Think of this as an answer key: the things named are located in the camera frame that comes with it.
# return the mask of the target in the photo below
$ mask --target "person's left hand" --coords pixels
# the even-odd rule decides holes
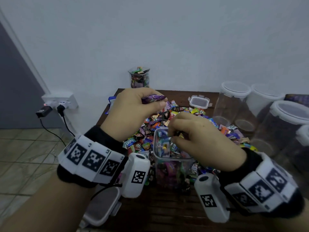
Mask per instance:
[[[167,98],[164,101],[142,104],[141,98],[151,94],[162,95],[145,87],[122,91],[117,95],[101,129],[120,142],[134,135],[147,117],[162,110],[166,105]]]

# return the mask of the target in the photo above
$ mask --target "electrical socket box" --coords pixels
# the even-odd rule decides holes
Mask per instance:
[[[78,107],[77,101],[71,92],[52,92],[42,96],[43,101],[48,106],[56,108],[60,102],[67,102],[67,109],[76,109]]]

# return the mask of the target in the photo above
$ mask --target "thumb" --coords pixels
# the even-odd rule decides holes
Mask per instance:
[[[171,138],[171,142],[175,143],[177,147],[179,147],[181,150],[187,152],[187,153],[191,153],[192,149],[191,149],[191,141],[186,140],[184,138],[178,137],[178,136],[173,136]]]
[[[143,109],[146,112],[147,116],[150,116],[158,111],[162,110],[166,106],[166,102],[159,101],[159,102],[152,102],[149,104],[143,105]]]

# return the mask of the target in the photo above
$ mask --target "wooden table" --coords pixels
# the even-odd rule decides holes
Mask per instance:
[[[118,89],[115,96],[123,91]],[[212,117],[219,93],[158,90],[169,101],[188,107],[188,97],[204,95],[209,98],[212,106],[206,109],[206,115]],[[101,125],[105,120],[102,114],[98,121]],[[112,231],[265,231],[259,215],[243,217],[232,213],[229,222],[217,224],[211,222],[205,214],[194,188],[190,195],[178,195],[173,191],[158,187],[144,187],[136,199],[121,199],[120,207],[115,217],[103,224],[102,228]]]

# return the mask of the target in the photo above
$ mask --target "person's right hand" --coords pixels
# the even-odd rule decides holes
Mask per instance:
[[[189,140],[174,136],[176,131],[188,134]],[[168,125],[168,135],[204,166],[233,171],[246,160],[247,154],[222,134],[208,119],[180,112]]]

